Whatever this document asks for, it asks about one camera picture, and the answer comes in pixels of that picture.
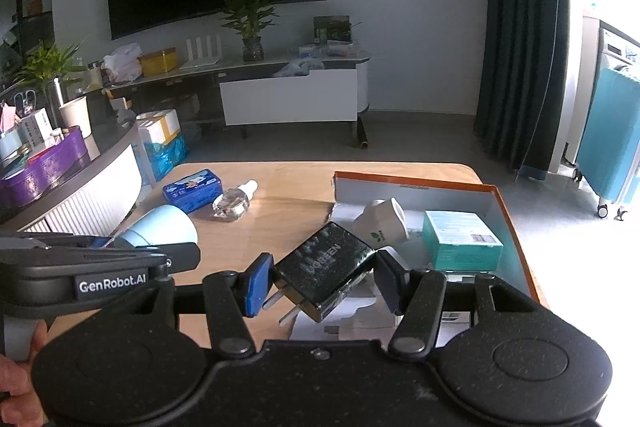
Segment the person left hand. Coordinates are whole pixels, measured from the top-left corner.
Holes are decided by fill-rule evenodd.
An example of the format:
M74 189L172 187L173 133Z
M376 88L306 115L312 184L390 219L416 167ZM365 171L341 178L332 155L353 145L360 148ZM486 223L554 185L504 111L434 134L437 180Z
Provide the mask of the person left hand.
M40 321L32 335L29 357L16 363L1 357L1 392L7 393L1 401L1 420L9 426L41 427L46 419L38 395L32 385L32 362L47 343L48 329Z

